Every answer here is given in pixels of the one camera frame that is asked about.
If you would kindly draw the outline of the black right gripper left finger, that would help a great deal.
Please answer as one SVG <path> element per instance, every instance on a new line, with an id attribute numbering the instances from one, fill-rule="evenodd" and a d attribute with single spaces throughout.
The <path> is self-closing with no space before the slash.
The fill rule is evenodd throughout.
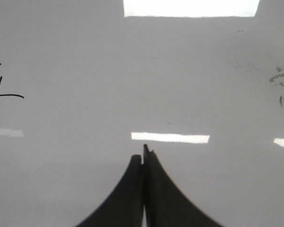
<path id="1" fill-rule="evenodd" d="M 79 227 L 141 227 L 143 219 L 143 165 L 131 156 L 128 167 L 103 203 Z"/>

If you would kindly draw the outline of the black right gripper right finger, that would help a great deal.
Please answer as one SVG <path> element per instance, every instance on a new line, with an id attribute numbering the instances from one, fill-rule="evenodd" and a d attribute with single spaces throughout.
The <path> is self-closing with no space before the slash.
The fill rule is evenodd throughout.
<path id="1" fill-rule="evenodd" d="M 174 184 L 156 153 L 143 146 L 144 206 L 148 227 L 220 227 Z"/>

